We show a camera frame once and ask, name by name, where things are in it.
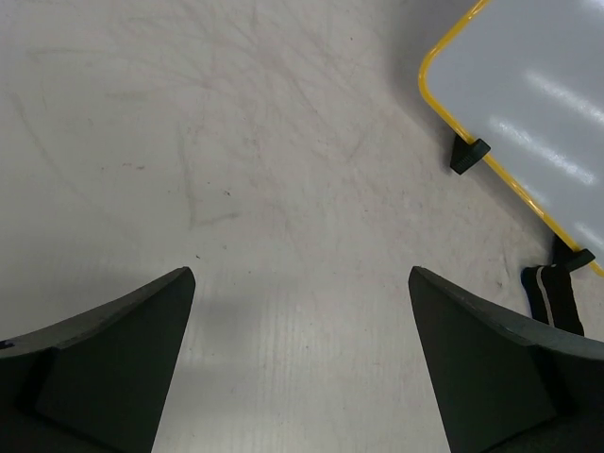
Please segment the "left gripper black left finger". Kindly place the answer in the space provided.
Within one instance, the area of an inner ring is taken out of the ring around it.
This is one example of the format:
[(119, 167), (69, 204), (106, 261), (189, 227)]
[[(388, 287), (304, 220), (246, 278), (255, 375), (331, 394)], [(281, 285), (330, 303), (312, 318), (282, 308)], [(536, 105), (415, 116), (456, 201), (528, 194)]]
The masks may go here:
[(1, 343), (4, 452), (149, 452), (191, 313), (181, 267)]

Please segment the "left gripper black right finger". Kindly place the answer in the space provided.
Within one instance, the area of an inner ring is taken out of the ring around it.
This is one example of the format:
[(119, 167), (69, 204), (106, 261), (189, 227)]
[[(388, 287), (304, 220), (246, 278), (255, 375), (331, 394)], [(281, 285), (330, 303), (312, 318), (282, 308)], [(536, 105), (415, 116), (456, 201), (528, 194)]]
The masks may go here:
[(453, 452), (600, 452), (603, 344), (409, 276), (415, 324)]

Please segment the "black bone-shaped eraser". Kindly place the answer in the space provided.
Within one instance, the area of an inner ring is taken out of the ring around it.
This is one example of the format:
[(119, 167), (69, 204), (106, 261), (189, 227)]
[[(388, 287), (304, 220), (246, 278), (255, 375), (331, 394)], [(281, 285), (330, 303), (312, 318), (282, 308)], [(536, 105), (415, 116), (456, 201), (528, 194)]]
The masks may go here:
[(547, 265), (524, 268), (521, 283), (534, 320), (579, 336), (584, 335), (570, 273), (564, 267)]

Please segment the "yellow framed whiteboard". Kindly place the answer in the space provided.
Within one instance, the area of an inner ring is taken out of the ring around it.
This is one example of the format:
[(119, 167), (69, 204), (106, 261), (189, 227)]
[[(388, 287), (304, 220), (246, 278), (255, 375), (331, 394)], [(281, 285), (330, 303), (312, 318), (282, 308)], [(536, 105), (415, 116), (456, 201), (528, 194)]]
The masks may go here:
[(418, 74), (428, 105), (603, 270), (603, 5), (480, 1)]

